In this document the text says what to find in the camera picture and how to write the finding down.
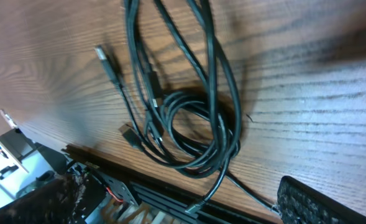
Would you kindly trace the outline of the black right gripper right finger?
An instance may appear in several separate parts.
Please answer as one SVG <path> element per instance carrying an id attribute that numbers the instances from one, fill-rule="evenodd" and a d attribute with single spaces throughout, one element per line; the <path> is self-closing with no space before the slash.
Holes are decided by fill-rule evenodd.
<path id="1" fill-rule="evenodd" d="M 277 204 L 284 224 L 366 224 L 366 216 L 287 175 L 281 178 Z"/>

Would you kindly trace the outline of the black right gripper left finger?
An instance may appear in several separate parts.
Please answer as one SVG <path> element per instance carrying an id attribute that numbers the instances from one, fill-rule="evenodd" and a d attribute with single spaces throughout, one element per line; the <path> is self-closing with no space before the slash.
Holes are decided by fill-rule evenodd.
<path id="1" fill-rule="evenodd" d="M 75 175 L 62 175 L 0 208 L 0 223 L 73 223 L 86 187 Z"/>

